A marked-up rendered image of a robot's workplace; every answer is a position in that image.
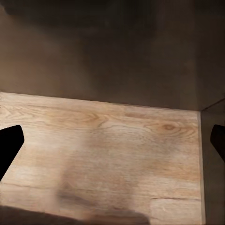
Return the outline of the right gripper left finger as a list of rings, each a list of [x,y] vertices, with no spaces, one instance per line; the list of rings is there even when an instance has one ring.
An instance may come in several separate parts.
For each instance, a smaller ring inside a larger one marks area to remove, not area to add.
[[[0,130],[0,181],[24,143],[20,125]]]

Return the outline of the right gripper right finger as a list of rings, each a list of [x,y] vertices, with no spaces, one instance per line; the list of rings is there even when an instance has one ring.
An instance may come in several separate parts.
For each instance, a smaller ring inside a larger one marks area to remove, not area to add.
[[[225,127],[221,125],[214,125],[211,136],[210,142],[221,156],[221,158],[225,162]]]

